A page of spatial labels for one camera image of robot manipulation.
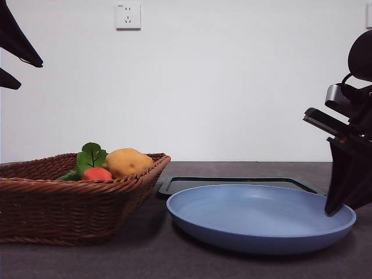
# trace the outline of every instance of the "black baking tray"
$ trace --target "black baking tray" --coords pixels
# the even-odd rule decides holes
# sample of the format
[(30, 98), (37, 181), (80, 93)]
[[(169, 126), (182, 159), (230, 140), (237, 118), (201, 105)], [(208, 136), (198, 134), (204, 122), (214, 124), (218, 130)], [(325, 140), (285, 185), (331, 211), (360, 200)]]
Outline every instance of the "black baking tray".
[(287, 177), (168, 177), (159, 188), (159, 195), (167, 198), (185, 189), (218, 184), (254, 184), (299, 189), (306, 192), (320, 194), (313, 187), (306, 186), (299, 181)]

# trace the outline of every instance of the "white wall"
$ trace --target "white wall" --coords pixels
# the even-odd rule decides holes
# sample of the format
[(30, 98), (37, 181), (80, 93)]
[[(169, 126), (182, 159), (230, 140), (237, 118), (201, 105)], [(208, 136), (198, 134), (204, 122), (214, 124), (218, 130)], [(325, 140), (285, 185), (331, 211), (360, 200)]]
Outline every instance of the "white wall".
[(44, 67), (1, 53), (23, 84), (1, 92), (2, 162), (88, 141), (173, 160), (331, 160), (303, 113), (344, 120), (324, 98), (366, 30), (365, 0), (140, 0), (142, 30), (122, 32), (119, 2), (7, 1)]

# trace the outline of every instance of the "wall outlet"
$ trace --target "wall outlet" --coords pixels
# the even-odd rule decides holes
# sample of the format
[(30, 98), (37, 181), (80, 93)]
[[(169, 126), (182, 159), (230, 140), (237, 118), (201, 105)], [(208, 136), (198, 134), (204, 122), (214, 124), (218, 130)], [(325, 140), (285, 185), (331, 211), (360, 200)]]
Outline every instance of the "wall outlet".
[(117, 4), (115, 7), (116, 30), (141, 29), (141, 5), (136, 2)]

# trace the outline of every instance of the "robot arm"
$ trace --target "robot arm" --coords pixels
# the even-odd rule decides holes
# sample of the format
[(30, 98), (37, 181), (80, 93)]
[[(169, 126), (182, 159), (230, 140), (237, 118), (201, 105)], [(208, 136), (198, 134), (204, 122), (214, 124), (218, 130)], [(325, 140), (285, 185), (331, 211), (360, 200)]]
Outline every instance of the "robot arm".
[(317, 109), (304, 120), (330, 133), (333, 165), (325, 212), (336, 213), (343, 204), (356, 209), (372, 202), (372, 85), (354, 88), (346, 80), (355, 76), (372, 82), (372, 30), (362, 34), (349, 53), (348, 74), (328, 88), (325, 105), (349, 118), (345, 124)]
[[(0, 0), (0, 47), (16, 55), (23, 62), (37, 68), (42, 67), (42, 59), (19, 28), (5, 0)], [(0, 69), (0, 87), (18, 89), (20, 86), (18, 80)]]

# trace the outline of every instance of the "brown wicker basket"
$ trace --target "brown wicker basket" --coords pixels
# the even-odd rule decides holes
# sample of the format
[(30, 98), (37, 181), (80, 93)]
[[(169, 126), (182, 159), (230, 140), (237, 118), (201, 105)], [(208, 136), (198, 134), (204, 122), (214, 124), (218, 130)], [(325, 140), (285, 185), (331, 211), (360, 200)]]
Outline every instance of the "brown wicker basket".
[(149, 196), (170, 161), (148, 154), (142, 174), (103, 181), (57, 181), (76, 153), (0, 166), (0, 242), (95, 245), (110, 240)]

